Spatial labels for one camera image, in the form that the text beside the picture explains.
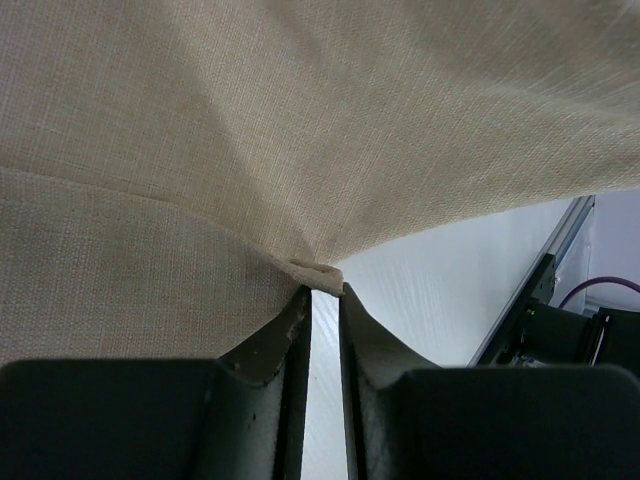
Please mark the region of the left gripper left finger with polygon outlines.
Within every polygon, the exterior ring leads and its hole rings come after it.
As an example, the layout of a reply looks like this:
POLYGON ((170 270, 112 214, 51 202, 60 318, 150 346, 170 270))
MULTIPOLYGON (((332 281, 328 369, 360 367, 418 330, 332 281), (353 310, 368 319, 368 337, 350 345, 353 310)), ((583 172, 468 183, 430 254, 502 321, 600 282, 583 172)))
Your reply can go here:
POLYGON ((5 479, 297 479, 311 292, 217 359, 24 360, 1 371, 5 479))

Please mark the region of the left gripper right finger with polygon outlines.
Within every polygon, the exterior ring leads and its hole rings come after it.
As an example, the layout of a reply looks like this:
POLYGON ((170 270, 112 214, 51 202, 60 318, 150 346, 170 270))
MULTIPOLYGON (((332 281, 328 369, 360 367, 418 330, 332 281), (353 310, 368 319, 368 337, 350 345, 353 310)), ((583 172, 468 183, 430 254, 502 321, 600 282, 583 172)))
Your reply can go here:
POLYGON ((353 479, 635 479, 639 383, 615 366, 441 368, 339 301, 353 479))

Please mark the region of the beige cloth napkin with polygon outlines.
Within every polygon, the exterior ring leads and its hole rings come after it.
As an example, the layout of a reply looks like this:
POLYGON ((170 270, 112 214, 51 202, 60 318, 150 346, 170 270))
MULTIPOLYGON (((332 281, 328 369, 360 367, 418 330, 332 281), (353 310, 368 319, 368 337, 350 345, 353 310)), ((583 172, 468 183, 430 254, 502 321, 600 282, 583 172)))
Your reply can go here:
POLYGON ((1 360, 215 357, 342 259, 639 183, 635 1, 5 1, 1 360))

